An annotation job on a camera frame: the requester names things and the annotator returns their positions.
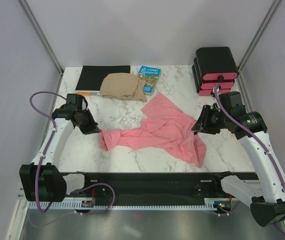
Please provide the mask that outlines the pink t shirt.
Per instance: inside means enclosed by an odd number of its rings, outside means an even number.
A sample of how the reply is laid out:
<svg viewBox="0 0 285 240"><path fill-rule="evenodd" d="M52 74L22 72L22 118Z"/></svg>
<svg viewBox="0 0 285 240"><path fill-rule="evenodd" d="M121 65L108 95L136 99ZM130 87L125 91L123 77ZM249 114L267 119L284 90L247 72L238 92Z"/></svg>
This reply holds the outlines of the pink t shirt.
<svg viewBox="0 0 285 240"><path fill-rule="evenodd" d="M161 93L153 97L141 111L146 118L140 127L119 128L100 132L101 148L109 151L116 146L134 150L158 148L171 156L201 168L207 147L192 127L196 120L183 113L171 100Z"/></svg>

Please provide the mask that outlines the beige t shirt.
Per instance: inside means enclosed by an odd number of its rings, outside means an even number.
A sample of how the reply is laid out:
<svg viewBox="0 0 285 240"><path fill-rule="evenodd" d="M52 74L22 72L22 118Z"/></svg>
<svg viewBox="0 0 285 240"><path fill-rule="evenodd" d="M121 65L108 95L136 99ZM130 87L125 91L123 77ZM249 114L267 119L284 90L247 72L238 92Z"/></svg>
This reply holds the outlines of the beige t shirt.
<svg viewBox="0 0 285 240"><path fill-rule="evenodd" d="M102 81L100 95L107 98L147 102L145 82L133 73L110 73Z"/></svg>

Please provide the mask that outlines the black pink drawer unit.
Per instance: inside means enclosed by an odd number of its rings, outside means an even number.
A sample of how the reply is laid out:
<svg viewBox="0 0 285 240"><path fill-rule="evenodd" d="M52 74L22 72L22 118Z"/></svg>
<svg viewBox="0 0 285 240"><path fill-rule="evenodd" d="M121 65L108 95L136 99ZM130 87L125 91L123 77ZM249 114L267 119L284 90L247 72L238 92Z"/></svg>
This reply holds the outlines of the black pink drawer unit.
<svg viewBox="0 0 285 240"><path fill-rule="evenodd" d="M220 93L228 93L239 76L236 62L228 46L201 47L196 50L191 67L196 92L210 96L216 84Z"/></svg>

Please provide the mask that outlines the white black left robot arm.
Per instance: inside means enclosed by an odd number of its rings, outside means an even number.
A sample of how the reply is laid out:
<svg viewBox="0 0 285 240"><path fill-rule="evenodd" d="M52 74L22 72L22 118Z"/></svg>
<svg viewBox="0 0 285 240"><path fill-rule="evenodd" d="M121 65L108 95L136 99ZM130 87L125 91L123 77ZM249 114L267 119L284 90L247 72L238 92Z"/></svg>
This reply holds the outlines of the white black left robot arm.
<svg viewBox="0 0 285 240"><path fill-rule="evenodd" d="M62 202L71 191L67 179L58 170L67 140L76 128L83 135L100 132L84 96L69 93L64 100L65 104L51 114L43 114L52 126L31 163L23 164L19 169L24 194L29 202Z"/></svg>

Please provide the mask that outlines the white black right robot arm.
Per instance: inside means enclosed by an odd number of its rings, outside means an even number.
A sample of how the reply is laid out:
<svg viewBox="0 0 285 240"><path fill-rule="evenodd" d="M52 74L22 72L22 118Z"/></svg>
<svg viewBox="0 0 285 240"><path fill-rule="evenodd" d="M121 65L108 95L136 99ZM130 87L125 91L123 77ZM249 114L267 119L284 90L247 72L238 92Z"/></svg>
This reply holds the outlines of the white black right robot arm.
<svg viewBox="0 0 285 240"><path fill-rule="evenodd" d="M261 227L285 221L285 173L273 152L267 126L258 112L246 112L241 94L219 94L213 105L204 105L192 127L195 134L219 134L227 129L245 149L260 186L252 186L229 171L219 173L211 184L217 197L230 194L250 208Z"/></svg>

